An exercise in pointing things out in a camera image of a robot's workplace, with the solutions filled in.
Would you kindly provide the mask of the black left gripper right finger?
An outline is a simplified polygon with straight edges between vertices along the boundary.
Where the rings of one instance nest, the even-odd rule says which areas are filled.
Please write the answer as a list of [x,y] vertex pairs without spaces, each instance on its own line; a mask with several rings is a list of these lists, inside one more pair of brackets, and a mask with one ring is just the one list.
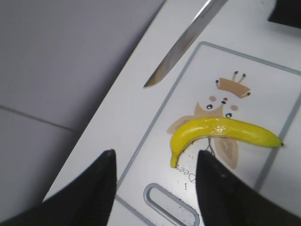
[[209,151],[196,168],[198,206],[206,226],[299,226],[300,217],[254,191]]

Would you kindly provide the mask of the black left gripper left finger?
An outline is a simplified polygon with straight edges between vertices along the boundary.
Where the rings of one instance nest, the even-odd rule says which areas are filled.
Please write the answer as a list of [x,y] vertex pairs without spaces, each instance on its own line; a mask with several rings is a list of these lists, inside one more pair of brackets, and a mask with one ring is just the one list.
[[114,150],[104,151],[85,171],[43,203],[2,226],[105,226],[117,191]]

